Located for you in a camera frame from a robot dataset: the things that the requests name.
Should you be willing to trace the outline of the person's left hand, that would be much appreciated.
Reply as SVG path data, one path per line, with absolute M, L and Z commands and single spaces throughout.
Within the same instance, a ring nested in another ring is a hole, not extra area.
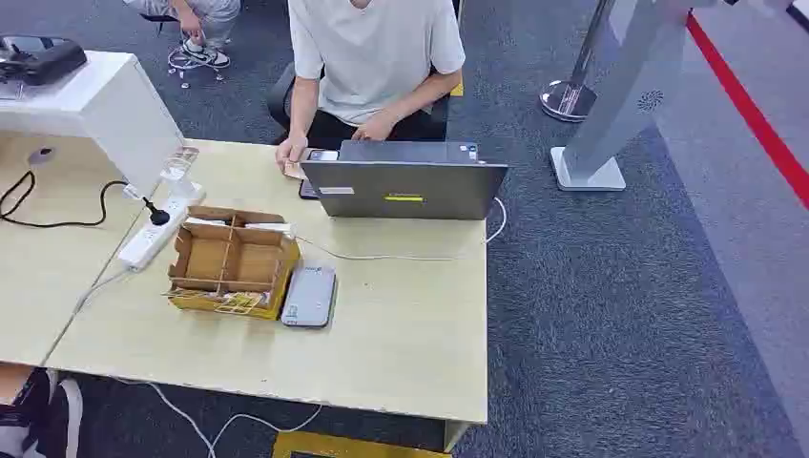
M 351 139 L 387 140 L 398 122 L 399 118 L 395 114 L 390 114 L 385 111 L 375 113 L 355 130 Z

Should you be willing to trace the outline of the person's right hand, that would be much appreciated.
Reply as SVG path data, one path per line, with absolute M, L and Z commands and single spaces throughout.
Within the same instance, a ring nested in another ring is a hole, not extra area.
M 284 173 L 288 165 L 299 163 L 301 155 L 307 147 L 308 139 L 306 134 L 300 132 L 288 133 L 275 150 L 275 161 L 279 170 Z

